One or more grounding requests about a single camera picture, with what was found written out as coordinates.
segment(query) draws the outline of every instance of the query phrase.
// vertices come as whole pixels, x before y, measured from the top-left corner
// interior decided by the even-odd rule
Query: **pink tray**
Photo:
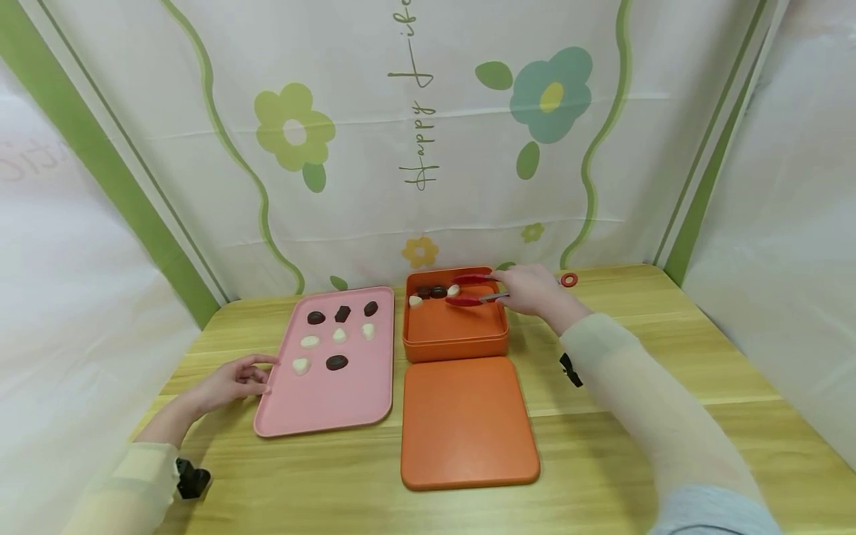
[[[367,318],[369,301],[377,312]],[[350,306],[345,323],[335,320],[339,306]],[[309,312],[326,317],[318,325],[307,321]],[[364,288],[307,297],[294,308],[279,348],[279,362],[270,372],[270,393],[262,396],[253,428],[260,437],[278,437],[309,431],[373,424],[392,408],[392,344],[395,297],[390,288]],[[367,341],[361,327],[371,323],[375,336]],[[343,328],[348,339],[333,342],[333,333]],[[300,341],[317,336],[321,343],[304,349]],[[327,369],[333,355],[344,355],[348,365]],[[307,358],[309,371],[299,376],[295,359]]]

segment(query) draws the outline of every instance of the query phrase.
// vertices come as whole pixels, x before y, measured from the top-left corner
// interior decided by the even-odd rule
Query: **tongs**
[[[484,275],[481,273],[472,273],[468,275],[459,275],[452,279],[452,284],[457,284],[461,288],[464,288],[467,285],[474,284],[485,284],[486,282],[495,281],[496,279],[490,275]],[[560,278],[556,279],[559,284],[561,284],[565,288],[572,288],[576,286],[579,278],[576,273],[565,273]],[[446,302],[452,306],[479,306],[485,303],[492,303],[501,297],[508,297],[508,292],[500,292],[498,294],[489,294],[489,295],[450,295],[446,298]]]

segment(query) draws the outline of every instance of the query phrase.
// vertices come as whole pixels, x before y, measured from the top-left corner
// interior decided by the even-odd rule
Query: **beige sleeve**
[[[715,485],[764,504],[722,428],[614,319],[593,314],[562,335],[595,401],[636,440],[654,469],[660,502],[688,484]]]
[[[172,503],[177,458],[172,444],[129,444],[86,490],[62,535],[152,535]]]

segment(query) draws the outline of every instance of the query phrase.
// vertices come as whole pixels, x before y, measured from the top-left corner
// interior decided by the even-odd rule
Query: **white curtain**
[[[42,4],[243,298],[651,260],[758,6]]]
[[[0,518],[54,533],[199,329],[0,62]]]
[[[856,467],[856,4],[791,2],[684,289]]]

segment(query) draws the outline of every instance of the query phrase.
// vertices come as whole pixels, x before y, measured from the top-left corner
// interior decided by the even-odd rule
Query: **sleeve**
[[[681,487],[667,498],[650,535],[780,535],[761,504],[721,487]]]
[[[62,535],[151,535],[172,503],[172,444],[132,443],[87,488]]]
[[[764,504],[758,485],[719,424],[630,331],[592,314],[562,335],[589,393],[647,456],[661,508],[675,490],[715,486]]]

